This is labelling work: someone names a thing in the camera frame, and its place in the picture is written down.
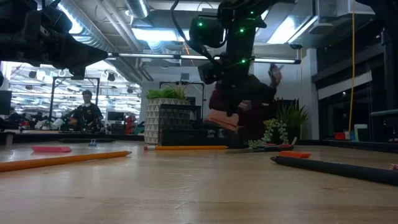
desk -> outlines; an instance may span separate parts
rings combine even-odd
[[[30,144],[0,161],[51,157]],[[127,157],[0,173],[1,223],[395,223],[398,188],[280,166],[276,152],[147,151],[143,142],[70,144]],[[398,154],[297,146],[312,159],[387,169]]]

man in black shirt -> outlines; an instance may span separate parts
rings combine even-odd
[[[78,106],[72,116],[74,120],[69,121],[68,124],[78,129],[91,129],[97,124],[101,124],[103,116],[98,106],[91,102],[91,98],[93,97],[92,92],[85,90],[82,95],[84,103]]]

white geometric planter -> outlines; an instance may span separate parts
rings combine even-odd
[[[145,118],[145,131],[144,131],[145,143],[148,144],[158,143],[159,106],[162,104],[190,105],[190,102],[187,100],[168,99],[168,98],[148,100],[147,114]]]

wooden floor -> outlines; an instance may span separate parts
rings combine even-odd
[[[132,154],[1,173],[1,224],[388,224],[398,219],[397,187],[280,166],[269,160],[275,153],[144,152],[140,142],[121,141],[70,146],[73,154]],[[0,161],[52,156],[29,147],[0,149]],[[397,154],[298,149],[324,161],[382,169],[398,163]]]

black stick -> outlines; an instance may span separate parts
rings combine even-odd
[[[275,156],[272,161],[283,166],[313,170],[328,174],[368,180],[382,184],[398,186],[398,171],[361,167],[335,162],[313,161],[308,159],[296,159],[291,157]]]

